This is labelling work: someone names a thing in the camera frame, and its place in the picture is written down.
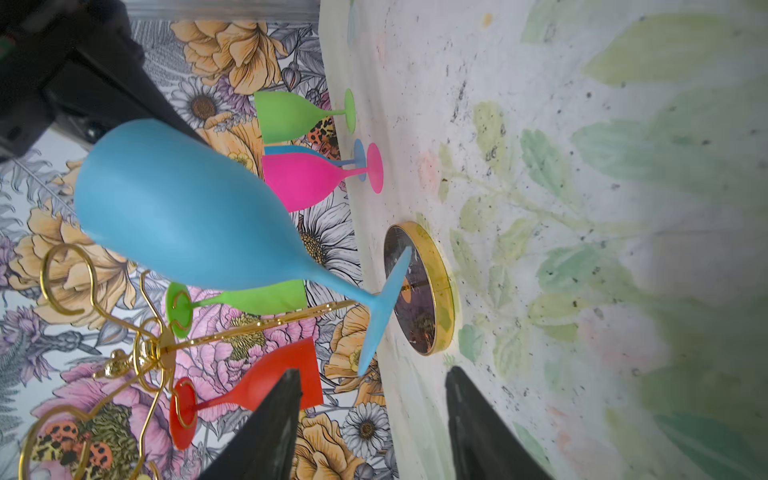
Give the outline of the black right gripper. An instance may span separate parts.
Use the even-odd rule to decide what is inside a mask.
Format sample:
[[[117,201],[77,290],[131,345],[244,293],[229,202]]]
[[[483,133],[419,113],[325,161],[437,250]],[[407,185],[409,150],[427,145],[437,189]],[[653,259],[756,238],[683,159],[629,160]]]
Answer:
[[[121,1],[2,2],[1,159],[49,128],[85,147],[137,119],[194,137],[143,63]]]

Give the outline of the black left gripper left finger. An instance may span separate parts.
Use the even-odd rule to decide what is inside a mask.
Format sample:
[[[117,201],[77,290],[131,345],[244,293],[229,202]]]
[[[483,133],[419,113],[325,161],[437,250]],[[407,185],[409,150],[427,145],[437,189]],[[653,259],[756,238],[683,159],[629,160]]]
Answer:
[[[199,478],[289,478],[301,397],[300,374],[289,370]]]

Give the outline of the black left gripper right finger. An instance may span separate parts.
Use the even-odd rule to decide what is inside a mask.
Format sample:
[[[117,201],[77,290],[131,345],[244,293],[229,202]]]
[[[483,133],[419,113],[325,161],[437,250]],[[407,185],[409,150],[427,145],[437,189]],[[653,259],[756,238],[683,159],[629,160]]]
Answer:
[[[548,479],[458,366],[446,376],[448,430],[458,479]]]

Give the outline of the red wine glass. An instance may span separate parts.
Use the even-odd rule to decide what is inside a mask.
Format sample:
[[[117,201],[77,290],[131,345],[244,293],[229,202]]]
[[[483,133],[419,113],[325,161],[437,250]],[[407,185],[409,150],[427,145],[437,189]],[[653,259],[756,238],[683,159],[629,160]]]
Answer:
[[[182,377],[174,386],[171,400],[170,434],[175,447],[186,450],[195,435],[198,414],[221,404],[235,404],[255,411],[272,388],[288,370],[300,374],[300,409],[306,410],[323,403],[320,373],[312,338],[306,338],[265,355],[234,388],[211,400],[197,402],[197,392],[189,377]]]

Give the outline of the green wine glass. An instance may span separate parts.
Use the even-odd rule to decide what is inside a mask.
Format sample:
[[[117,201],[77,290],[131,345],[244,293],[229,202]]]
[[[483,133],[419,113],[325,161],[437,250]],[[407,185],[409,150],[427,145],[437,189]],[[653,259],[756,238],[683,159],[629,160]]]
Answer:
[[[341,110],[323,110],[297,94],[278,91],[256,92],[253,104],[265,144],[298,139],[309,133],[317,122],[329,116],[344,116],[349,132],[354,133],[356,130],[357,112],[351,89],[345,91],[344,107]]]
[[[304,283],[301,280],[249,290],[225,291],[193,301],[186,285],[171,282],[166,292],[166,316],[173,334],[185,339],[192,325],[193,311],[199,307],[228,305],[256,316],[290,313],[307,307]]]

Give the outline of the pink wine glass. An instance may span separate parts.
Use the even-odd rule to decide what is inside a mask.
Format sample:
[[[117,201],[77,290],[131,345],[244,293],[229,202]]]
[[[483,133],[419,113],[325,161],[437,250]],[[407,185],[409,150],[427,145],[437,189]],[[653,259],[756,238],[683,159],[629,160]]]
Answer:
[[[325,157],[302,152],[266,154],[262,157],[264,180],[289,212],[308,209],[326,199],[353,176],[365,174],[376,194],[383,189],[384,170],[381,153],[376,144],[369,145],[362,155],[362,167],[344,169]]]

